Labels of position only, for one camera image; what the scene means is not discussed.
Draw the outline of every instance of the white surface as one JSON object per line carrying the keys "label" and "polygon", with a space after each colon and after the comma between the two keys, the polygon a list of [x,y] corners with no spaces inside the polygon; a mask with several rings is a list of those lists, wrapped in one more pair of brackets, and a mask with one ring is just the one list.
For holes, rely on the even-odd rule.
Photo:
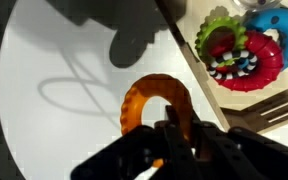
{"label": "white surface", "polygon": [[[124,95],[146,74],[180,79],[200,118],[218,122],[169,30],[156,33],[128,69],[109,60],[115,33],[92,19],[76,26],[46,1],[17,2],[0,54],[0,117],[26,179],[69,179],[76,165],[120,137]],[[165,104],[153,98],[144,124],[163,119]]]}

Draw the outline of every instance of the wooden tray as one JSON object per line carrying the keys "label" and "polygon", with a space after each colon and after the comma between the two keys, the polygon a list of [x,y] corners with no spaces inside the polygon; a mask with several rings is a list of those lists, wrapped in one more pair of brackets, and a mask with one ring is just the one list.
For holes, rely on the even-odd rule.
{"label": "wooden tray", "polygon": [[[288,69],[262,90],[231,91],[208,75],[194,49],[201,24],[219,16],[241,19],[244,10],[233,1],[223,0],[156,0],[156,3],[225,130],[243,126],[264,133],[288,123]],[[265,34],[276,39],[276,34],[271,32]]]}

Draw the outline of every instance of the blue toy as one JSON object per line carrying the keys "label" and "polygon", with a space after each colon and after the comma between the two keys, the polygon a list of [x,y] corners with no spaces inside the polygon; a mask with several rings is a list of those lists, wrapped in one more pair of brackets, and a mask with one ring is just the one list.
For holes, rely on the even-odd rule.
{"label": "blue toy", "polygon": [[244,26],[248,30],[265,32],[268,29],[276,29],[280,33],[283,49],[284,67],[288,68],[288,9],[276,8],[255,12],[254,16],[245,21]]}

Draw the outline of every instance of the orange teether ring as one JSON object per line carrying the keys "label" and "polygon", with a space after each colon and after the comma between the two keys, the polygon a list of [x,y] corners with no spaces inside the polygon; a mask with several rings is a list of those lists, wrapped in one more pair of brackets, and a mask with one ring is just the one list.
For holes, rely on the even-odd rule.
{"label": "orange teether ring", "polygon": [[[153,96],[160,96],[173,106],[183,135],[190,141],[193,106],[189,91],[178,79],[166,74],[147,75],[136,81],[126,93],[120,117],[122,134],[142,124],[143,107]],[[161,167],[162,164],[163,161],[156,160],[153,166]]]}

